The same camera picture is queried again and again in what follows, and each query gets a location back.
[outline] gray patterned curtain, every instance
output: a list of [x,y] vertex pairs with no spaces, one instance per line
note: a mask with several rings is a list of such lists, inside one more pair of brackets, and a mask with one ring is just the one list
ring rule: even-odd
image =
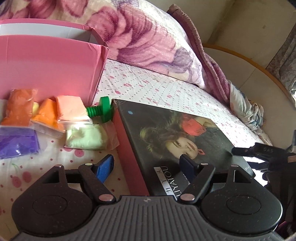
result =
[[296,96],[296,24],[285,43],[266,68],[286,87],[294,100]]

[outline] open pink box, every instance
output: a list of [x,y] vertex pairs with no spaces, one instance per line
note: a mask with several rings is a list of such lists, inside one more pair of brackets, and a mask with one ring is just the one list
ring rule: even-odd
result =
[[37,89],[35,101],[80,96],[92,104],[108,46],[91,27],[56,20],[0,21],[0,99],[12,89]]

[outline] bed headboard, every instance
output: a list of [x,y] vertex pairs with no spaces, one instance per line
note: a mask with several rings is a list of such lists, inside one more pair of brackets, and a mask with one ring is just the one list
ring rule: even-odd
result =
[[204,51],[221,67],[226,78],[248,99],[264,108],[264,131],[274,146],[287,148],[296,129],[296,109],[283,84],[265,68],[232,50],[204,44]]

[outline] blanket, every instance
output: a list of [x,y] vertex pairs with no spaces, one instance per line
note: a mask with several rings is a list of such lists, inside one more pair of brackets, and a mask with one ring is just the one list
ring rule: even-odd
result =
[[174,16],[180,11],[176,5],[168,14],[145,0],[6,0],[0,11],[0,20],[44,18],[93,27],[107,42],[110,59],[193,83],[234,107],[233,113],[251,130],[262,132],[262,122],[257,121],[263,111],[244,112],[248,99],[239,96],[218,64],[204,53],[196,29],[192,42],[190,27]]

